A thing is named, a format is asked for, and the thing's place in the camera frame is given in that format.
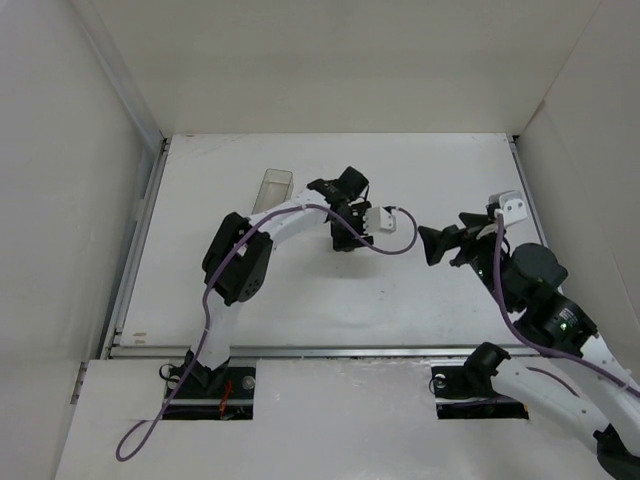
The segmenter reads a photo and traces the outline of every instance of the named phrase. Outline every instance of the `cable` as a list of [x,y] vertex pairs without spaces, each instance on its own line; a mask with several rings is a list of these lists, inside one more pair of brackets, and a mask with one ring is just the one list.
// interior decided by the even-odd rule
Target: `cable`
[[202,349],[204,348],[205,342],[207,340],[207,336],[209,335],[209,330],[211,329],[211,311],[209,310],[209,305],[207,303],[207,300],[209,299],[209,294],[213,290],[213,286],[216,284],[216,282],[218,281],[218,278],[222,274],[222,271],[227,267],[227,265],[229,265],[229,263],[231,262],[233,257],[236,255],[236,253],[238,253],[238,251],[249,241],[249,239],[265,223],[269,222],[273,218],[278,217],[280,215],[286,215],[286,214],[289,214],[289,213],[299,212],[299,211],[304,210],[305,208],[312,208],[312,209],[315,209],[315,210],[321,210],[323,212],[326,212],[329,216],[333,217],[335,220],[337,220],[339,223],[341,223],[362,245],[364,245],[365,247],[373,250],[374,252],[377,252],[377,253],[380,253],[380,254],[383,254],[383,255],[401,255],[403,253],[406,253],[406,252],[408,252],[409,250],[411,250],[413,248],[413,246],[415,245],[416,241],[418,240],[418,222],[413,217],[413,215],[411,215],[411,213],[409,213],[404,208],[392,207],[392,208],[396,208],[399,212],[402,212],[403,214],[405,214],[409,218],[409,220],[411,220],[411,223],[413,224],[413,238],[412,238],[411,242],[409,242],[409,245],[407,245],[406,247],[404,247],[404,248],[402,248],[400,250],[383,250],[381,248],[373,246],[372,244],[367,242],[361,235],[359,235],[358,232],[356,232],[353,229],[353,227],[351,225],[349,225],[349,223],[346,220],[344,220],[340,215],[338,215],[333,210],[331,210],[330,208],[325,207],[323,205],[316,205],[316,204],[300,205],[300,206],[296,206],[296,207],[290,207],[290,208],[284,208],[282,210],[277,210],[275,212],[271,212],[270,214],[264,216],[253,227],[251,227],[247,231],[247,233],[245,233],[242,236],[242,238],[240,238],[240,240],[238,240],[238,243],[236,243],[234,245],[234,247],[227,254],[227,256],[224,257],[222,262],[220,262],[220,265],[215,270],[215,272],[213,272],[213,275],[211,275],[211,278],[209,279],[209,282],[207,283],[207,286],[206,286],[206,288],[204,290],[204,293],[202,295],[202,308],[204,310],[204,328],[202,330],[202,336],[200,337],[200,341],[198,342],[198,346],[196,348],[196,351],[194,352],[193,358],[191,359],[191,362],[189,363],[189,365],[187,365],[187,368],[182,373],[182,376],[180,377],[180,380],[178,380],[178,383],[176,384],[174,389],[171,391],[171,393],[169,394],[167,399],[162,404],[162,407],[160,407],[160,410],[158,411],[158,414],[151,421],[151,425],[149,426],[149,429],[147,430],[147,433],[144,434],[144,437],[142,437],[142,440],[140,441],[138,446],[136,446],[136,448],[134,448],[131,451],[131,453],[129,453],[128,455],[122,455],[122,453],[121,453],[122,447],[124,446],[124,444],[128,440],[128,438],[133,434],[133,432],[138,430],[138,428],[140,428],[142,425],[147,423],[149,420],[140,420],[133,427],[131,427],[131,429],[129,429],[129,431],[127,433],[124,434],[124,436],[122,437],[122,439],[118,443],[118,446],[116,447],[116,459],[119,462],[126,462],[128,460],[131,460],[133,457],[136,456],[136,454],[140,450],[142,450],[142,447],[144,447],[144,445],[149,440],[149,437],[151,437],[151,434],[153,433],[153,431],[155,430],[156,426],[158,425],[158,422],[162,419],[162,416],[164,415],[164,413],[166,412],[167,408],[169,407],[169,404],[173,401],[175,396],[178,394],[178,391],[180,390],[180,387],[182,387],[182,385],[184,384],[185,380],[187,379],[187,377],[189,376],[189,374],[191,373],[191,371],[195,367],[195,365],[196,365],[196,363],[198,361],[198,357],[200,356],[200,353],[202,353]]
[[570,353],[562,352],[560,350],[556,350],[554,348],[543,347],[542,345],[538,345],[529,341],[524,335],[522,335],[518,329],[511,323],[511,319],[509,318],[509,312],[507,311],[507,306],[504,301],[504,292],[502,291],[502,278],[500,275],[500,252],[502,251],[502,240],[504,239],[504,217],[502,213],[496,211],[496,220],[498,222],[498,231],[496,233],[496,244],[493,251],[493,284],[494,284],[494,295],[496,302],[498,303],[498,307],[500,308],[500,314],[502,315],[502,319],[504,320],[505,325],[511,332],[511,334],[516,337],[523,345],[536,350],[543,357],[548,358],[562,358],[565,360],[570,360],[575,362],[583,367],[586,367],[598,375],[602,375],[606,379],[610,380],[613,384],[617,385],[620,388],[626,389],[631,395],[640,399],[640,391],[636,390],[633,387],[628,386],[628,384],[618,377],[609,373],[604,368],[599,367],[587,360],[584,360],[580,357],[576,357],[575,355],[571,355]]
[[451,407],[460,407],[460,408],[464,408],[464,407],[480,407],[483,405],[495,405],[501,401],[514,401],[512,398],[506,397],[504,395],[498,395],[497,397],[493,397],[493,398],[485,398],[482,400],[470,400],[468,402],[452,402],[452,403],[443,403],[441,405],[447,405],[447,406],[451,406]]
[[542,375],[546,375],[547,377],[552,378],[553,380],[558,382],[560,385],[562,385],[564,388],[569,390],[574,397],[580,398],[580,395],[578,395],[578,392],[576,392],[571,385],[569,385],[567,382],[565,382],[563,379],[561,379],[557,375],[536,367],[527,367],[527,370],[531,372],[541,373]]

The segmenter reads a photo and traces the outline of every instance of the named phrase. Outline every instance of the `small white object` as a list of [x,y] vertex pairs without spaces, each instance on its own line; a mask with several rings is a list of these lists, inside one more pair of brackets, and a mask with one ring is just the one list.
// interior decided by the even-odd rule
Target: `small white object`
[[364,232],[372,234],[394,233],[396,231],[396,217],[382,207],[373,207],[364,214]]
[[496,193],[489,197],[489,205],[497,203],[502,210],[504,226],[509,227],[528,218],[527,205],[518,190]]

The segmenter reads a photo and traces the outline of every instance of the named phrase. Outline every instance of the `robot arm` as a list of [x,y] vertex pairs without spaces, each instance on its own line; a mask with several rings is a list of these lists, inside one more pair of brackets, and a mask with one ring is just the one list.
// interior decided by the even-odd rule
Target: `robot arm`
[[[315,180],[295,198],[268,211],[250,217],[242,217],[238,213],[227,215],[202,264],[206,284],[210,283],[213,273],[241,237],[251,228],[261,226],[224,267],[207,297],[207,305],[215,321],[191,371],[191,376],[205,391],[218,388],[224,377],[240,306],[262,287],[271,252],[276,247],[298,233],[327,222],[327,210],[346,221],[369,244],[373,244],[372,233],[395,231],[395,216],[391,209],[373,208],[366,200],[358,201],[368,184],[362,174],[349,167],[338,179]],[[305,205],[317,207],[301,208]],[[262,224],[283,210],[290,212]],[[330,220],[334,250],[351,251],[362,246],[340,222],[333,218]],[[185,368],[192,362],[197,346],[198,342],[187,353]]]
[[[474,378],[476,375],[484,378],[494,392],[549,416],[573,432],[591,451],[595,441],[598,460],[614,478],[640,478],[640,389],[616,361],[595,323],[557,291],[568,276],[567,270],[542,245],[524,244],[511,252],[507,242],[506,251],[496,248],[502,239],[497,225],[509,226],[526,218],[519,193],[505,192],[491,197],[486,215],[461,213],[459,218],[464,229],[455,225],[442,231],[420,227],[427,263],[439,263],[444,253],[459,248],[450,264],[470,265],[498,301],[512,333],[525,345],[549,357],[593,403],[562,391],[551,395],[551,386],[542,388],[541,379],[525,373],[508,355],[498,355],[500,362],[488,370],[465,370]],[[497,275],[494,265],[500,266]],[[514,312],[523,314],[512,325],[508,313]],[[487,345],[498,348],[483,344],[469,360],[476,353],[480,355]]]

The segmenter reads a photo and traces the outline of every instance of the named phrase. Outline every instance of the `purple cable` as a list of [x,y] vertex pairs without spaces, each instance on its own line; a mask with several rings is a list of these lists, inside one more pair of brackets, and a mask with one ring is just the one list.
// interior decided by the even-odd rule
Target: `purple cable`
[[454,403],[445,403],[440,405],[449,405],[452,407],[481,407],[482,405],[495,405],[505,400],[512,400],[509,397],[505,397],[504,395],[500,395],[493,398],[485,398],[483,400],[471,400],[469,402],[454,402]]
[[590,370],[593,370],[598,375],[602,375],[603,377],[610,380],[612,383],[617,385],[620,388],[626,389],[631,395],[640,399],[640,391],[636,390],[633,387],[628,386],[625,382],[620,380],[618,377],[609,373],[604,368],[599,367],[598,365],[594,365],[593,363],[584,360],[580,357],[576,357],[575,355],[571,355],[569,353],[562,352],[560,350],[556,350],[553,348],[543,347],[542,345],[538,345],[529,341],[526,337],[524,337],[518,329],[511,323],[511,319],[509,318],[509,312],[507,312],[507,306],[504,302],[504,294],[502,292],[502,278],[500,272],[500,251],[502,250],[502,240],[504,239],[504,218],[502,215],[497,216],[498,221],[498,232],[496,234],[496,246],[493,251],[493,284],[494,284],[494,295],[496,302],[498,303],[498,307],[500,308],[500,314],[502,315],[502,319],[504,320],[505,325],[511,332],[511,334],[516,337],[523,345],[536,350],[543,357],[548,358],[562,358],[565,360],[570,360],[579,365],[582,365]]
[[127,433],[125,433],[125,435],[122,437],[122,439],[118,443],[118,446],[116,447],[116,459],[119,462],[126,462],[128,460],[131,460],[133,457],[136,456],[136,454],[140,450],[142,450],[142,447],[144,447],[144,445],[147,443],[147,440],[149,440],[149,437],[151,436],[151,434],[155,430],[156,426],[158,425],[158,422],[162,419],[162,416],[164,415],[164,413],[166,412],[167,408],[169,407],[169,404],[175,398],[175,396],[178,394],[178,391],[180,390],[180,387],[182,387],[182,385],[184,384],[185,380],[187,379],[187,377],[189,376],[189,374],[193,370],[193,367],[195,367],[195,365],[196,365],[196,363],[198,361],[198,357],[200,356],[200,353],[202,352],[202,349],[204,348],[204,344],[205,344],[205,342],[207,340],[207,336],[209,334],[209,329],[211,328],[211,311],[209,310],[209,305],[207,304],[207,300],[209,298],[209,294],[211,293],[211,290],[213,290],[213,286],[215,285],[215,283],[218,281],[218,278],[222,274],[222,271],[227,267],[227,265],[229,265],[229,263],[231,262],[231,259],[233,259],[235,254],[238,253],[238,251],[249,241],[249,239],[265,223],[267,223],[269,220],[271,220],[271,219],[273,219],[273,218],[275,218],[277,216],[286,215],[288,213],[299,212],[299,211],[304,210],[306,208],[315,209],[315,210],[322,210],[323,212],[326,212],[329,216],[333,217],[335,220],[337,220],[339,223],[341,223],[360,243],[362,243],[362,245],[364,245],[365,247],[370,248],[374,252],[381,253],[383,255],[401,255],[403,253],[406,253],[406,252],[408,252],[409,250],[411,250],[413,248],[413,246],[415,245],[416,241],[418,240],[418,222],[416,222],[416,219],[413,217],[413,215],[411,215],[411,213],[409,213],[404,208],[393,207],[396,210],[398,210],[399,212],[404,213],[407,217],[409,217],[409,220],[411,220],[411,223],[413,224],[413,238],[411,239],[411,242],[409,242],[409,245],[407,245],[405,248],[402,248],[400,250],[383,250],[381,248],[374,247],[372,244],[370,244],[364,238],[362,238],[362,236],[360,234],[358,234],[358,232],[356,232],[353,229],[353,227],[351,225],[349,225],[349,223],[347,223],[347,221],[344,220],[340,215],[338,215],[337,213],[335,213],[334,211],[332,211],[331,209],[329,209],[328,207],[325,207],[323,205],[315,205],[315,204],[301,205],[301,206],[298,206],[298,207],[291,207],[291,208],[285,208],[285,209],[282,209],[282,210],[277,210],[275,212],[271,212],[270,214],[266,215],[264,218],[262,218],[260,221],[258,221],[258,223],[256,223],[253,227],[251,227],[247,231],[247,233],[245,233],[242,236],[242,238],[238,241],[238,243],[236,243],[236,245],[231,249],[231,251],[227,254],[227,256],[224,257],[224,259],[222,260],[222,262],[220,263],[220,265],[218,266],[216,271],[213,273],[213,275],[209,279],[209,282],[207,283],[207,286],[206,286],[206,288],[204,290],[204,294],[202,295],[202,308],[204,309],[204,329],[202,330],[202,336],[200,337],[200,342],[198,343],[198,347],[196,348],[196,351],[194,352],[193,359],[191,360],[191,363],[189,363],[189,365],[187,365],[187,368],[182,373],[182,376],[180,377],[180,380],[178,380],[178,383],[174,387],[173,391],[169,394],[167,399],[162,404],[162,407],[160,408],[160,411],[156,415],[156,418],[154,418],[151,421],[151,426],[147,430],[147,433],[145,433],[144,437],[142,437],[142,440],[140,441],[138,446],[136,448],[134,448],[133,451],[128,455],[122,455],[121,454],[122,447],[124,446],[124,444],[127,441],[127,439],[133,434],[133,432],[135,432],[138,428],[140,428],[142,425],[147,423],[149,420],[140,420],[133,427],[131,427],[131,429]]
[[542,375],[546,375],[547,377],[552,378],[553,380],[561,384],[564,388],[569,390],[574,397],[580,398],[580,395],[578,395],[578,392],[576,392],[571,385],[569,385],[567,382],[565,382],[563,379],[561,379],[557,375],[536,367],[527,367],[527,370],[531,372],[541,373]]

